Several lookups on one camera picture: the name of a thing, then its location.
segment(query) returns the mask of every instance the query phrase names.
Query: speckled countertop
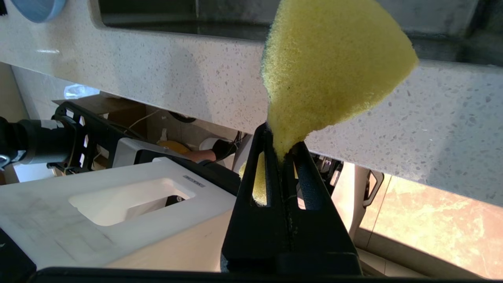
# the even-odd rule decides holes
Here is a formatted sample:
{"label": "speckled countertop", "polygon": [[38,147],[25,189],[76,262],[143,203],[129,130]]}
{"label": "speckled countertop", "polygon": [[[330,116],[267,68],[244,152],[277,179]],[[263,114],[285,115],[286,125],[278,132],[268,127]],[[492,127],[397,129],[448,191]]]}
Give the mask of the speckled countertop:
{"label": "speckled countertop", "polygon": [[[0,61],[245,132],[266,119],[262,43],[107,28],[97,0],[69,0],[46,24],[6,5]],[[307,144],[503,206],[503,69],[421,61],[378,107]]]}

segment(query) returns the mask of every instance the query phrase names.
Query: white appliance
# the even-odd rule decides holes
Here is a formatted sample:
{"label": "white appliance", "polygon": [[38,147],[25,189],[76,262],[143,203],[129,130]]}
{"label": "white appliance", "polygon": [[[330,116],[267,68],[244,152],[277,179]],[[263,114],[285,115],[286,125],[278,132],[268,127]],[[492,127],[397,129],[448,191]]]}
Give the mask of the white appliance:
{"label": "white appliance", "polygon": [[[185,200],[163,207],[170,195]],[[230,193],[159,158],[2,186],[0,227],[38,270],[216,271],[234,202]]]}

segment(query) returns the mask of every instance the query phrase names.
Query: sink basin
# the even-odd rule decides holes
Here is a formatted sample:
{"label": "sink basin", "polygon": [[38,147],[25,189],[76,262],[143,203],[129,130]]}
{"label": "sink basin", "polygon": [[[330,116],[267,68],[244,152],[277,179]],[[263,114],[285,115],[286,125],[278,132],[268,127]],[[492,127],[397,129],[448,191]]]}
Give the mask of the sink basin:
{"label": "sink basin", "polygon": [[[503,0],[377,0],[423,59],[503,66]],[[265,41],[280,0],[99,0],[103,23]]]}

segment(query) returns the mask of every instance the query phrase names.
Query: yellow object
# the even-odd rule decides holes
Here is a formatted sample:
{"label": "yellow object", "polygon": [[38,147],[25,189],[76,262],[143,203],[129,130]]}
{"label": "yellow object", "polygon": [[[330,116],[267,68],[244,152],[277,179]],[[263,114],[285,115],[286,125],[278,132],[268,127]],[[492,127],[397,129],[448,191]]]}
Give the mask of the yellow object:
{"label": "yellow object", "polygon": [[417,62],[374,0],[282,0],[262,63],[278,160],[310,132],[378,104]]}
{"label": "yellow object", "polygon": [[[243,179],[244,169],[246,168],[246,162],[241,165],[239,169],[239,176]],[[253,199],[259,206],[267,205],[267,194],[266,194],[266,160],[264,157],[264,152],[259,154],[259,160],[257,161],[257,171],[255,172],[255,183],[253,186]]]}
{"label": "yellow object", "polygon": [[187,153],[190,151],[190,149],[188,149],[186,146],[184,146],[183,144],[181,143],[178,143],[176,141],[173,141],[173,140],[160,140],[157,142],[157,145],[160,146],[160,147],[164,147],[164,148],[167,148],[167,149],[170,149],[176,153],[179,153],[179,154],[184,154],[184,153]]}

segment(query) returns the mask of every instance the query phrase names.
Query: blue bowl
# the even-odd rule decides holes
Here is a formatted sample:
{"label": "blue bowl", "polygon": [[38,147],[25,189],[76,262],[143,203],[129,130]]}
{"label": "blue bowl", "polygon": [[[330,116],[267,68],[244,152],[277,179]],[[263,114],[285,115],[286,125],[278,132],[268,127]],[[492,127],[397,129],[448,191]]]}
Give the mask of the blue bowl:
{"label": "blue bowl", "polygon": [[19,12],[34,23],[48,22],[63,9],[66,0],[12,0]]}

